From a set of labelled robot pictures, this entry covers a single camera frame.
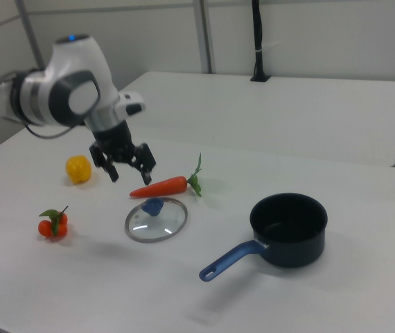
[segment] saucepan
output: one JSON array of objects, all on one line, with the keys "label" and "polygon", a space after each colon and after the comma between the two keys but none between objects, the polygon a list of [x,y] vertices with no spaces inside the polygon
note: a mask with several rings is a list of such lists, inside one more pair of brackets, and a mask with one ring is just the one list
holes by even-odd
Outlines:
[{"label": "saucepan", "polygon": [[280,267],[302,267],[324,251],[327,212],[314,198],[282,193],[259,201],[250,214],[254,239],[231,249],[204,268],[199,277],[208,282],[242,257],[259,254]]}]

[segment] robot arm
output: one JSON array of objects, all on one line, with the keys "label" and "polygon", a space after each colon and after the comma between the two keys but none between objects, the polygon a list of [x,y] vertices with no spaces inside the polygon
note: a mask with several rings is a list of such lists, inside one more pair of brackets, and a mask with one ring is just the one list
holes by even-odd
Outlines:
[{"label": "robot arm", "polygon": [[44,71],[0,78],[0,117],[19,121],[29,131],[28,125],[86,125],[96,140],[90,147],[94,164],[113,182],[119,177],[113,162],[139,170],[146,185],[151,181],[155,159],[147,144],[132,143],[126,122],[144,109],[139,94],[117,91],[100,47],[88,35],[58,40]]}]

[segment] blue handle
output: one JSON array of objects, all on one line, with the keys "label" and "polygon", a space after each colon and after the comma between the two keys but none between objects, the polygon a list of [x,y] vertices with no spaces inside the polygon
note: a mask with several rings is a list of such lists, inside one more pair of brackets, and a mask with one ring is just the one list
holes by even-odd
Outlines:
[{"label": "blue handle", "polygon": [[199,278],[202,281],[212,281],[216,276],[221,274],[232,264],[237,262],[240,258],[246,255],[261,254],[267,248],[266,245],[260,244],[259,242],[252,240],[246,241],[239,244],[235,248],[225,253],[221,258],[217,259],[214,263],[204,268],[199,273]]}]

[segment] toy carrot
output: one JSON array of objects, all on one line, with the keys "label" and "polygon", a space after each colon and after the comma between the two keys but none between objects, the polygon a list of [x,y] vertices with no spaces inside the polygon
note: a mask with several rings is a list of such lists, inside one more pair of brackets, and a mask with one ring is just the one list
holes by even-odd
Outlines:
[{"label": "toy carrot", "polygon": [[186,190],[188,184],[195,190],[198,196],[202,196],[200,193],[200,185],[198,184],[198,172],[201,171],[200,168],[201,155],[199,154],[199,162],[197,163],[197,168],[195,173],[191,175],[189,179],[184,176],[178,176],[169,178],[162,182],[156,182],[155,184],[142,187],[140,189],[135,189],[130,193],[130,196],[136,198],[150,198],[153,196],[169,196],[171,194],[182,193]]}]

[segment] black cable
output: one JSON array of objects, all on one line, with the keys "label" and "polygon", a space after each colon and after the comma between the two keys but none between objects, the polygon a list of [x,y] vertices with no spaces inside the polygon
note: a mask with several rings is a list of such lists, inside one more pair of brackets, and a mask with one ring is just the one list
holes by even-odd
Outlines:
[{"label": "black cable", "polygon": [[28,130],[28,132],[30,132],[32,135],[34,135],[35,137],[38,137],[40,139],[56,139],[58,137],[61,137],[61,136],[65,135],[65,134],[67,134],[70,130],[75,128],[75,126],[72,126],[72,127],[68,128],[67,130],[64,130],[63,132],[60,132],[60,133],[54,134],[54,135],[41,135],[41,134],[38,134],[38,133],[34,132],[30,128],[30,126],[26,125],[24,122],[22,122],[22,124],[25,126],[25,128]]}]

